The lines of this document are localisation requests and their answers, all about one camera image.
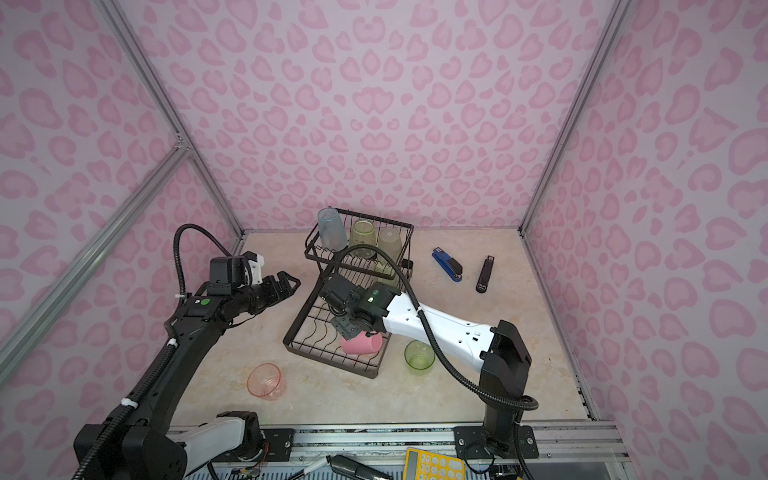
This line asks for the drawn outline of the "solid pink plastic cup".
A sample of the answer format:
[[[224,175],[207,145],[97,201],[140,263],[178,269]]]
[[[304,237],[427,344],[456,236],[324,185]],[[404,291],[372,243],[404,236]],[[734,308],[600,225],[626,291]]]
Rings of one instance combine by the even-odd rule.
[[[340,344],[346,355],[375,355],[382,348],[383,336],[380,333],[367,336],[361,332],[351,340],[342,338]]]

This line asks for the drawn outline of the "teal textured plastic cup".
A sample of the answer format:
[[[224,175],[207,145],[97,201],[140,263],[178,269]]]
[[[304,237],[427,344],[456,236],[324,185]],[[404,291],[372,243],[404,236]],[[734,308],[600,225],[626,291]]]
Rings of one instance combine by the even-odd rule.
[[[340,212],[326,207],[318,212],[317,218],[322,246],[333,252],[344,250],[348,245],[348,237]]]

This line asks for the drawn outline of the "pale green frosted cup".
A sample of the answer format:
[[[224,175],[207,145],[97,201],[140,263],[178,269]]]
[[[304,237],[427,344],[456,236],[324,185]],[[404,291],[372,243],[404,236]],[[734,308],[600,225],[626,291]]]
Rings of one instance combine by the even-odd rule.
[[[394,263],[397,263],[403,248],[401,229],[390,226],[383,227],[379,231],[376,246]]]

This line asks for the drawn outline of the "light green transparent cup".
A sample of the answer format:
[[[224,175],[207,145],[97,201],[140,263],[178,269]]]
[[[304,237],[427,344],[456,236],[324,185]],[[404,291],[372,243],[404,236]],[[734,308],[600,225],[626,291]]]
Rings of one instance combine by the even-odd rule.
[[[351,252],[353,257],[366,260],[375,259],[377,253],[370,248],[377,244],[377,230],[374,223],[368,219],[358,219],[352,223],[349,246],[366,245],[366,248],[359,248]]]

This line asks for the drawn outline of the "white mug green handle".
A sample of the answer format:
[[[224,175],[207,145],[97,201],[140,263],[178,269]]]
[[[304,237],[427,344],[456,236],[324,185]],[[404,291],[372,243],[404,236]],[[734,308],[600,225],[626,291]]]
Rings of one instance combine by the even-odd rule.
[[[378,274],[377,282],[384,285],[397,287],[399,285],[399,276],[391,265],[377,262],[374,271]]]

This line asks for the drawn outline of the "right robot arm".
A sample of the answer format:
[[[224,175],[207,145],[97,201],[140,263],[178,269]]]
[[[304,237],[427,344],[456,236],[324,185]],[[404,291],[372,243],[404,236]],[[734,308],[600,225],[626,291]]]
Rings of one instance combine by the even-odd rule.
[[[418,301],[409,284],[363,287],[332,274],[319,296],[365,333],[390,333],[430,345],[451,377],[484,403],[488,453],[523,456],[522,416],[539,403],[525,393],[532,358],[515,325],[473,323],[433,309]]]

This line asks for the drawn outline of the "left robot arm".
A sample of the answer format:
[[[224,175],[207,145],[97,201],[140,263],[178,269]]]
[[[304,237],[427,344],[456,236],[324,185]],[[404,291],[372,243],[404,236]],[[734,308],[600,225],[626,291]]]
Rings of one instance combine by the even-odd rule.
[[[301,281],[285,271],[229,295],[202,287],[166,321],[168,339],[129,394],[99,424],[86,424],[73,448],[75,479],[181,479],[185,448],[168,436],[181,397],[205,356],[243,313],[257,316],[292,297]]]

